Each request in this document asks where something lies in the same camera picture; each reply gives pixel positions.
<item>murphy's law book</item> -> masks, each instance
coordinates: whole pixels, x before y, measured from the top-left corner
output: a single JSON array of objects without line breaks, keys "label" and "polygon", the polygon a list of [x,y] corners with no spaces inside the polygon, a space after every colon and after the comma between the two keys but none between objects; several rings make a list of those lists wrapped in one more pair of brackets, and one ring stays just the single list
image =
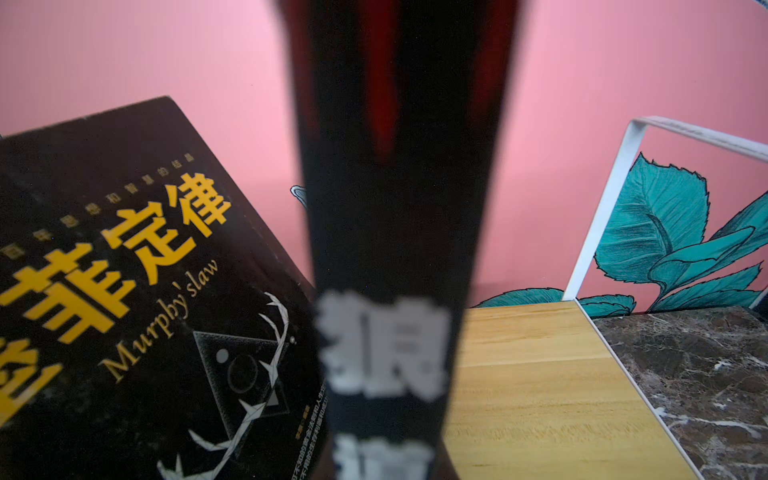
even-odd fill
[{"label": "murphy's law book", "polygon": [[170,98],[3,138],[0,207],[4,478],[308,478],[312,287]]}]

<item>plant mural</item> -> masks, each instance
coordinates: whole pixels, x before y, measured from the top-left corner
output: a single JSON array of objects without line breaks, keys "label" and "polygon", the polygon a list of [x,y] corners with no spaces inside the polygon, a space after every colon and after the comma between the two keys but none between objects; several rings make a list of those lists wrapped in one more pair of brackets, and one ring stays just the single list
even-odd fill
[{"label": "plant mural", "polygon": [[[306,206],[302,187],[292,187],[291,193]],[[613,280],[656,283],[659,295],[649,313],[749,306],[760,294],[748,290],[760,273],[759,263],[691,284],[768,243],[768,192],[705,240],[709,209],[707,179],[674,165],[649,162],[640,153],[621,189],[595,262]],[[502,293],[475,307],[551,303],[562,297],[563,291],[556,288],[527,288]],[[628,315],[637,305],[631,295],[591,296],[578,301],[592,318]]]}]

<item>table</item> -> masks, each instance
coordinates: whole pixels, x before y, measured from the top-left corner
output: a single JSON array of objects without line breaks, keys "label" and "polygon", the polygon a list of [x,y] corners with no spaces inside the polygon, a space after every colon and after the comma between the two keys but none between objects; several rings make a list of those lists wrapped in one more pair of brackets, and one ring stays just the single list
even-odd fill
[{"label": "table", "polygon": [[462,480],[699,478],[575,302],[468,311],[444,439]]}]

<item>pink background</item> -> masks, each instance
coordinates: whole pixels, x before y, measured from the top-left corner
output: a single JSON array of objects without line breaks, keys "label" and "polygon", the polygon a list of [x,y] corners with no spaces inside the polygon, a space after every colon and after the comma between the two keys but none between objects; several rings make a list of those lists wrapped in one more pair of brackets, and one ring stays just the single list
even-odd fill
[{"label": "pink background", "polygon": [[[472,302],[564,289],[627,122],[662,115],[768,143],[768,11],[750,0],[531,0]],[[311,278],[282,25],[264,0],[0,2],[0,134],[169,94]],[[641,150],[708,179],[707,236],[768,165],[659,131]],[[764,260],[766,248],[722,270]],[[752,288],[768,284],[763,271]],[[580,296],[658,289],[592,269]]]}]

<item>marble surface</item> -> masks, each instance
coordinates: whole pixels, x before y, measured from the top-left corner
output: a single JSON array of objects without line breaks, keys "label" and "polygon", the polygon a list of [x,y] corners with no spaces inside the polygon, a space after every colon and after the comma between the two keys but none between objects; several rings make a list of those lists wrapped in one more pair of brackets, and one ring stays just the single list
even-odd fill
[{"label": "marble surface", "polygon": [[742,307],[595,324],[707,479],[768,480],[768,330]]}]

